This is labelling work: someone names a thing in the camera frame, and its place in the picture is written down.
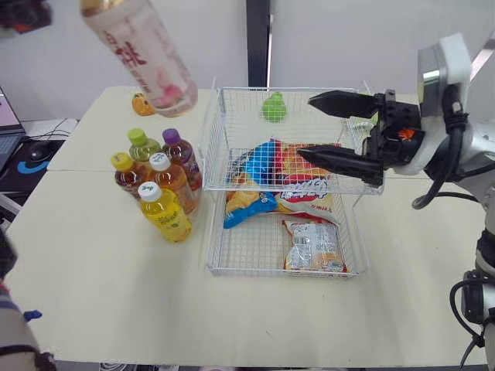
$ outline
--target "green bottle cap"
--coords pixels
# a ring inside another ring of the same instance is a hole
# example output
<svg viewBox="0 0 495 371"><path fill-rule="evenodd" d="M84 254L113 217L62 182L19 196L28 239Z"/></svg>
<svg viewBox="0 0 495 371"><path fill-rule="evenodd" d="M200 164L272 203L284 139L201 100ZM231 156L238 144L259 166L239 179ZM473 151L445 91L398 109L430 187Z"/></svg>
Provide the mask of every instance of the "green bottle cap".
<svg viewBox="0 0 495 371"><path fill-rule="evenodd" d="M133 145L145 145L148 140L145 132L139 128L129 130L127 136Z"/></svg>

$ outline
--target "orange toy fruit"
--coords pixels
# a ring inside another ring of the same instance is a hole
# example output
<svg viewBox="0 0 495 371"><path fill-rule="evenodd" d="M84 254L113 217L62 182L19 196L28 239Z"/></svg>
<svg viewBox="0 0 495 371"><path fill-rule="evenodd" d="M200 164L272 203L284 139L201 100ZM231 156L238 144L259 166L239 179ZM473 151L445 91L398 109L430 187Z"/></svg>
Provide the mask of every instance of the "orange toy fruit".
<svg viewBox="0 0 495 371"><path fill-rule="evenodd" d="M141 93L134 94L132 98L132 108L136 114L141 116L149 116L150 114L155 114L155 109L148 102L146 97Z"/></svg>

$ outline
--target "purple bottle cap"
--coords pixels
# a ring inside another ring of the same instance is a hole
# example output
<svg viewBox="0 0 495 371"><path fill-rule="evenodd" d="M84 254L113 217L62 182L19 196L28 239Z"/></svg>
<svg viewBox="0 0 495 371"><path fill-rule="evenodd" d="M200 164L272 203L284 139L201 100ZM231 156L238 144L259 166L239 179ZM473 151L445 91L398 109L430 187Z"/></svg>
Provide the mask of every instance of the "purple bottle cap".
<svg viewBox="0 0 495 371"><path fill-rule="evenodd" d="M180 135L176 129L167 129L162 136L167 145L177 145L180 142Z"/></svg>

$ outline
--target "white wire basket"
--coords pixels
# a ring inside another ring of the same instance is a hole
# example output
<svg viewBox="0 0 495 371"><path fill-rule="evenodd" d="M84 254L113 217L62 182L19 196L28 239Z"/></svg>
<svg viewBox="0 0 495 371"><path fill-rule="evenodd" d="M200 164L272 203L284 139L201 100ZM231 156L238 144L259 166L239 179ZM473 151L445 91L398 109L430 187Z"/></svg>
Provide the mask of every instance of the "white wire basket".
<svg viewBox="0 0 495 371"><path fill-rule="evenodd" d="M333 195L333 214L339 221L337 239L346 273L285 270L284 260L292 248L292 238L282 225L283 220L298 220L290 214L264 213L253 216L228 230L224 229L225 192L214 192L215 212L207 253L207 266L215 275L296 276L350 278L362 274L369 266L354 215L347 218L340 195ZM350 232L353 224L354 234Z"/></svg>
<svg viewBox="0 0 495 371"><path fill-rule="evenodd" d="M291 189L314 191L314 185L281 184L276 172L268 175L266 184L238 184L232 179L239 172L239 158L268 141L289 144L338 144L361 152L363 140L371 125L366 121L332 117L308 105L308 99L329 90L357 92L350 88L242 88L222 87L213 90L210 107L203 123L200 155L203 160L203 187L208 190L258 190L282 192ZM261 108L274 92L281 92L286 116L270 122ZM288 160L299 166L301 158ZM319 190L331 193L379 195L383 186L368 185L357 178L313 169L323 182Z"/></svg>

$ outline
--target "computer mouse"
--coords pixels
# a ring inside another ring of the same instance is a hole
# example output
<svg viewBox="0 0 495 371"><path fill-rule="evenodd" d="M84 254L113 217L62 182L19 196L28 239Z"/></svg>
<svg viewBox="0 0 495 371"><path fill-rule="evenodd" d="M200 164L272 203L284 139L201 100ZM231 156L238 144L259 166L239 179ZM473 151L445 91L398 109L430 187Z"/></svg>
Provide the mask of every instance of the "computer mouse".
<svg viewBox="0 0 495 371"><path fill-rule="evenodd" d="M53 150L53 143L51 141L35 141L31 147L29 147L29 157L34 162L45 161L51 158L55 151Z"/></svg>

